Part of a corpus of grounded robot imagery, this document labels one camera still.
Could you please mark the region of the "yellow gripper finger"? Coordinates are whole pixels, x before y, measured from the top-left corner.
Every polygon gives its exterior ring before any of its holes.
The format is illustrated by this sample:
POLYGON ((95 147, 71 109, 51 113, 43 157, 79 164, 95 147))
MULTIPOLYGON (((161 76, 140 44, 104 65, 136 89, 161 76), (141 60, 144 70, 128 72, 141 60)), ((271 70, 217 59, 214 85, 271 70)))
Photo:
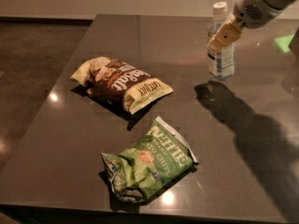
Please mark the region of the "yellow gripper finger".
POLYGON ((212 36, 207 47, 215 52, 221 51, 241 37, 243 28, 242 20, 227 19, 217 33, 212 36))

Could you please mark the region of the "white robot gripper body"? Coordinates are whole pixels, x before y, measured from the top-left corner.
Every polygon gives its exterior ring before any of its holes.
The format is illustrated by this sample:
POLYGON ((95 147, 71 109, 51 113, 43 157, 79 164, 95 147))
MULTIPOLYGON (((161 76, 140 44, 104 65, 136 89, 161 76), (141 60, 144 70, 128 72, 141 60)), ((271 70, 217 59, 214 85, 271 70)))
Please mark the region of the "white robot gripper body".
POLYGON ((256 29, 282 13, 279 0, 236 0, 233 9, 235 22, 241 29, 256 29))

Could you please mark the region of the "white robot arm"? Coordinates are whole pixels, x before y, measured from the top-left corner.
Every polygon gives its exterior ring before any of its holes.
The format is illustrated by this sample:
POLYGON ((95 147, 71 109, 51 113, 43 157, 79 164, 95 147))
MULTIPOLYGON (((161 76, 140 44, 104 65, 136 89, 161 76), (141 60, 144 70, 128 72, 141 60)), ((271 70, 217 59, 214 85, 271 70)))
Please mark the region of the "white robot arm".
POLYGON ((230 46, 241 37, 244 28, 256 29, 265 26, 296 1, 236 0, 233 11, 207 46, 213 51, 230 46))

